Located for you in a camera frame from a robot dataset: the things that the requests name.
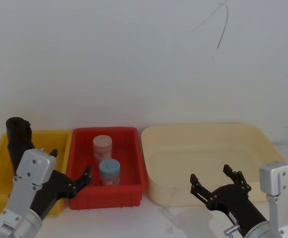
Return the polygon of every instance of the jar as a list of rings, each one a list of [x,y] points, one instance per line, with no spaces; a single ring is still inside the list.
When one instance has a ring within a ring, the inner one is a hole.
[[[98,135],[93,139],[93,156],[98,165],[102,160],[112,157],[112,138],[108,135]]]
[[[102,160],[99,164],[99,174],[103,185],[119,185],[120,162],[114,159]]]

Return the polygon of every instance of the beige plastic bin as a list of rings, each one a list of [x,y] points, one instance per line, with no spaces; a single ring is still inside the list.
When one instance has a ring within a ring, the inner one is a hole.
[[[163,206],[202,205],[190,194],[190,174],[212,192],[232,183],[222,171],[225,164],[243,172],[252,202],[265,201],[259,168],[283,160],[261,131],[236,123],[151,126],[142,132],[142,145],[149,195]]]

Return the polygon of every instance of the metal cylinder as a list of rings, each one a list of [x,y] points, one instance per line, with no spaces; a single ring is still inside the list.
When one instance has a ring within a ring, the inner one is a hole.
[[[244,238],[275,238],[269,221],[264,221],[256,226],[254,226],[249,232],[245,235]]]
[[[40,217],[30,209],[27,216],[16,231],[14,231],[13,238],[33,238],[38,233],[41,226],[42,221]]]

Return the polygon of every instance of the jar lid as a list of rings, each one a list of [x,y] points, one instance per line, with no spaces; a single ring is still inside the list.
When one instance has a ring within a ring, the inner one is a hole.
[[[93,145],[100,148],[112,146],[112,138],[108,135],[98,135],[93,139]]]
[[[115,159],[105,159],[99,164],[100,175],[104,179],[113,179],[120,176],[120,162]]]

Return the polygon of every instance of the white wall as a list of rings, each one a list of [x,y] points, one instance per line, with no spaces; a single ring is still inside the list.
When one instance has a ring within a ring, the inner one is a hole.
[[[288,141],[288,0],[0,0],[0,135],[240,121]]]

